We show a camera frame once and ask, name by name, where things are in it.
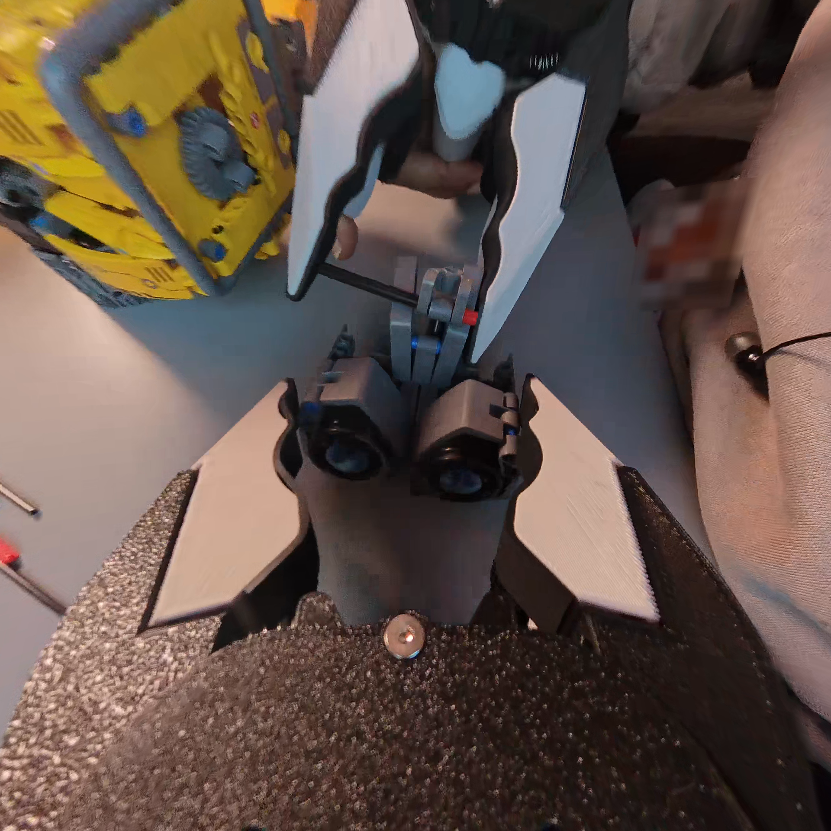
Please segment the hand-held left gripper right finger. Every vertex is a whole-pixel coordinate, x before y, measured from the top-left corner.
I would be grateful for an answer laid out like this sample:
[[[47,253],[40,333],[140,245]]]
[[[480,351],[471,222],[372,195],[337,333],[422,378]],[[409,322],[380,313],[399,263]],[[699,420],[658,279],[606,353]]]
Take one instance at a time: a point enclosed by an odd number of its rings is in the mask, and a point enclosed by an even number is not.
[[[622,463],[535,376],[523,392],[520,449],[530,470],[512,531],[567,606],[658,624],[660,612],[620,472]]]

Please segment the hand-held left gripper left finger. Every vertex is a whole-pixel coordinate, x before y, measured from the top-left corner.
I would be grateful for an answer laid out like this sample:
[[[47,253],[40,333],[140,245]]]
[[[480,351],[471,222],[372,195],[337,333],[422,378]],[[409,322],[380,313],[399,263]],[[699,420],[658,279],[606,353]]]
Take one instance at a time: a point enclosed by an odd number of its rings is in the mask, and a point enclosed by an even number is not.
[[[311,532],[293,461],[297,393],[281,380],[190,469],[140,629],[238,607]]]

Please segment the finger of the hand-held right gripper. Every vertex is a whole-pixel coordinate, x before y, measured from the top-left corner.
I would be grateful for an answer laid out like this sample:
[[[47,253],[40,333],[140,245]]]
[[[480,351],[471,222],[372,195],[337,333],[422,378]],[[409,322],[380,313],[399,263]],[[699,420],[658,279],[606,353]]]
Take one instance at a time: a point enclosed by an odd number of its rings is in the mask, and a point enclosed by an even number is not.
[[[350,203],[359,210],[390,142],[421,111],[424,42],[411,2],[355,2],[312,92],[303,98],[287,296],[302,299]]]
[[[563,222],[585,98],[584,82],[553,73],[508,96],[493,118],[494,195],[480,239],[470,362],[499,334]]]

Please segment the grey brick engine assembly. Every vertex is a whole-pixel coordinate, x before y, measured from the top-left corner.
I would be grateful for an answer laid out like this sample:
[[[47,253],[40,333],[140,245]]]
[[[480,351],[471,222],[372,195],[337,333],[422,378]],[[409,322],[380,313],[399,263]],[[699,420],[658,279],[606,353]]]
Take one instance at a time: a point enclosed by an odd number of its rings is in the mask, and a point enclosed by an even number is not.
[[[417,308],[390,303],[387,352],[361,357],[344,327],[299,405],[298,432],[318,470],[367,481],[405,470],[411,492],[476,503],[519,483],[519,398],[512,358],[484,376],[466,353],[480,267],[397,260],[393,286]]]

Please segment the black brick axle rod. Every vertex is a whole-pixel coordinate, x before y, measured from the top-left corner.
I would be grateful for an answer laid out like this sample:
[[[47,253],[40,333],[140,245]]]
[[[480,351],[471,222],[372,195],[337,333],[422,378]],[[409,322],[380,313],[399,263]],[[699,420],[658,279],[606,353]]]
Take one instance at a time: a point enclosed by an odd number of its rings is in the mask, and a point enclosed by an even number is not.
[[[361,292],[372,296],[378,296],[391,303],[400,303],[410,308],[417,308],[419,296],[413,292],[382,283],[376,279],[353,273],[335,264],[323,263],[317,269],[319,276],[324,276],[332,281],[353,287]]]

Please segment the yellow brick-built vehicle model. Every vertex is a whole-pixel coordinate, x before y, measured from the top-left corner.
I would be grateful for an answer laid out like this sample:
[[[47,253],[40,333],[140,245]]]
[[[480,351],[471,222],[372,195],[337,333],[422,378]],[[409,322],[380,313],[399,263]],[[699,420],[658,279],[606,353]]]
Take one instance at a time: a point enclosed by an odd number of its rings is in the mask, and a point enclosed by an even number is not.
[[[108,310],[280,253],[316,2],[2,2],[2,226]]]

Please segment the grey desk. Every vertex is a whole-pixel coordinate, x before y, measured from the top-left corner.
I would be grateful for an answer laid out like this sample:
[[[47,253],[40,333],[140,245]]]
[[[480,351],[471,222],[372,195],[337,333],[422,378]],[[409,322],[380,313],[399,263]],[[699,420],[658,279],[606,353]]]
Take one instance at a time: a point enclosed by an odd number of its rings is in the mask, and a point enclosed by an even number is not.
[[[483,356],[511,354],[620,461],[635,467],[706,554],[691,441],[657,318],[631,281],[634,247],[599,155],[531,281]],[[167,483],[286,377],[312,378],[343,325],[383,351],[389,304],[318,278],[295,303],[282,259],[226,296],[108,312],[2,230],[2,536],[26,572],[72,600]],[[304,466],[321,589],[345,622],[416,609],[464,623],[489,585],[505,502],[411,497],[408,480],[347,483]]]

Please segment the person's right hand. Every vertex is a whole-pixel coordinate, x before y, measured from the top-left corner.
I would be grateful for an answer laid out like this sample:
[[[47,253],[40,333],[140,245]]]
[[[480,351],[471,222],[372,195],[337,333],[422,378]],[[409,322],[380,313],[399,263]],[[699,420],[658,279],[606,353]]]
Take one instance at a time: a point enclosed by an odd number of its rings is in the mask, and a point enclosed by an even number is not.
[[[483,165],[478,161],[447,162],[429,152],[410,151],[397,175],[383,182],[448,200],[479,192],[482,175]],[[345,261],[351,258],[358,244],[358,234],[355,218],[342,215],[331,249],[334,259]]]

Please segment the long plain black axle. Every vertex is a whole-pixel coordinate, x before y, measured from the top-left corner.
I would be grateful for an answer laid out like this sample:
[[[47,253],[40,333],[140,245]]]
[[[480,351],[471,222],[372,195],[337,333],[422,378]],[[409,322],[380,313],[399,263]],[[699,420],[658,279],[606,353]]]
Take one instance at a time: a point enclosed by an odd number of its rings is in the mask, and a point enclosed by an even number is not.
[[[16,493],[15,490],[2,481],[0,484],[0,492],[2,499],[14,505],[27,516],[34,518],[41,515],[40,508],[36,504],[33,504],[30,500]]]

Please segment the black axle with red bush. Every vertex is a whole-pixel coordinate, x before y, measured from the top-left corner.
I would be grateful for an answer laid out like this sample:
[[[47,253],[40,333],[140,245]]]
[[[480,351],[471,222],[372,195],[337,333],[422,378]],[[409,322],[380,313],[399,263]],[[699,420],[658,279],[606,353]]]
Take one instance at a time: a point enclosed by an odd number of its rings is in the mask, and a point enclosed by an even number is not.
[[[23,561],[18,549],[4,538],[1,538],[1,573],[12,585],[22,590],[26,596],[31,597],[44,608],[60,617],[66,614],[67,604],[24,571]]]

